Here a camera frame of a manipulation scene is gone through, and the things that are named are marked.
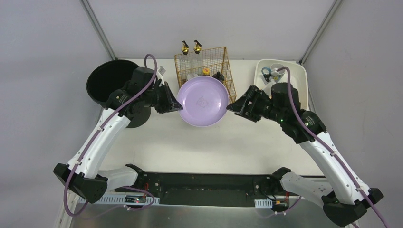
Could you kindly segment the blue white mug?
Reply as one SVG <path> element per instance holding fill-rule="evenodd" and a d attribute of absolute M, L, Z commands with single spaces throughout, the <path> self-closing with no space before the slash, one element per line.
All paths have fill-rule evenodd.
<path fill-rule="evenodd" d="M 261 69 L 262 80 L 265 85 L 268 83 L 277 83 L 286 73 L 286 70 L 279 70 L 284 66 L 280 63 L 274 63 L 270 67 L 263 67 Z"/>

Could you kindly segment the purple plate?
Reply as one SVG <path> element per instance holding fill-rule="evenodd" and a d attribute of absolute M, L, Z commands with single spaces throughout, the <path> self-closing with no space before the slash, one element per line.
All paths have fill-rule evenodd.
<path fill-rule="evenodd" d="M 182 105 L 179 116 L 195 127 L 209 127 L 219 122 L 227 112 L 230 97 L 219 80 L 198 76 L 187 81 L 180 89 L 177 100 Z"/>

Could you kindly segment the black lid glass jar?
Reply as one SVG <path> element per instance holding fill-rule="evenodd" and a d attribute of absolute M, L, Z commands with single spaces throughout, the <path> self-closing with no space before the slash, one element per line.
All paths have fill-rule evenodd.
<path fill-rule="evenodd" d="M 212 77 L 220 82 L 224 82 L 225 80 L 225 76 L 220 71 L 217 71 Z"/>

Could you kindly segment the glass bottle with brown sauce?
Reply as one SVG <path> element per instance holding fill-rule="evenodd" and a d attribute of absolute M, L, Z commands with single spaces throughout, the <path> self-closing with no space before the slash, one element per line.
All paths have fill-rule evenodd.
<path fill-rule="evenodd" d="M 180 86 L 182 86 L 186 81 L 188 81 L 188 75 L 191 73 L 190 71 L 190 59 L 189 59 L 189 46 L 185 40 L 182 41 L 182 54 L 179 57 L 179 78 L 180 78 Z"/>

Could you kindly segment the yellow cap green bottle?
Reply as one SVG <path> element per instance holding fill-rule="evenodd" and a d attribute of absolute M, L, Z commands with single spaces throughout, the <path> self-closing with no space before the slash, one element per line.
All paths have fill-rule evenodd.
<path fill-rule="evenodd" d="M 202 70 L 202 75 L 203 75 L 203 76 L 210 76 L 210 74 L 211 74 L 211 71 L 210 71 L 209 68 L 204 68 L 204 69 Z"/>

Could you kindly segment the glass oil bottle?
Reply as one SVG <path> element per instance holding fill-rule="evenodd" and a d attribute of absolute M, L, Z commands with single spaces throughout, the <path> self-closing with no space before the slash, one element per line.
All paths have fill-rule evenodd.
<path fill-rule="evenodd" d="M 201 54 L 201 44 L 199 43 L 198 40 L 194 40 L 194 54 L 191 59 L 191 67 L 192 71 L 196 73 L 197 75 L 202 75 L 202 70 L 203 70 L 203 56 Z"/>

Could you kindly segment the silver lid spice jar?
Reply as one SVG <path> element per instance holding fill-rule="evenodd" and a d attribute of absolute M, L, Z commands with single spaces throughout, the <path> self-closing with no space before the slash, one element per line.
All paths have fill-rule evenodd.
<path fill-rule="evenodd" d="M 197 73 L 190 73 L 190 74 L 188 74 L 187 76 L 186 76 L 186 80 L 187 81 L 189 81 L 189 80 L 191 80 L 191 79 L 193 79 L 193 78 L 196 78 L 196 77 L 198 77 L 199 75 L 197 74 Z"/>

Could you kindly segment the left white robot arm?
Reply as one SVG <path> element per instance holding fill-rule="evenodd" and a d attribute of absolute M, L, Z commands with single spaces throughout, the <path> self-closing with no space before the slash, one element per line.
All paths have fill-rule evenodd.
<path fill-rule="evenodd" d="M 103 108 L 97 125 L 78 152 L 53 172 L 64 185 L 88 203 L 99 201 L 111 190 L 133 185 L 140 170 L 133 165 L 103 171 L 100 166 L 118 135 L 148 121 L 151 110 L 160 114 L 182 110 L 169 85 L 163 67 L 150 69 L 101 66 L 87 80 L 87 92 Z"/>

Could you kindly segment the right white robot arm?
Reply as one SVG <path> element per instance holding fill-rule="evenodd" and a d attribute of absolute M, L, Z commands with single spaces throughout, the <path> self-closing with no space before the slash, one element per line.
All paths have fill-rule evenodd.
<path fill-rule="evenodd" d="M 253 122 L 261 118 L 277 122 L 285 135 L 308 153 L 328 181 L 321 185 L 282 167 L 270 176 L 273 192 L 295 193 L 315 203 L 340 227 L 359 220 L 383 198 L 379 189 L 370 188 L 345 162 L 320 118 L 300 107 L 299 92 L 292 85 L 277 83 L 269 95 L 252 85 L 227 110 Z"/>

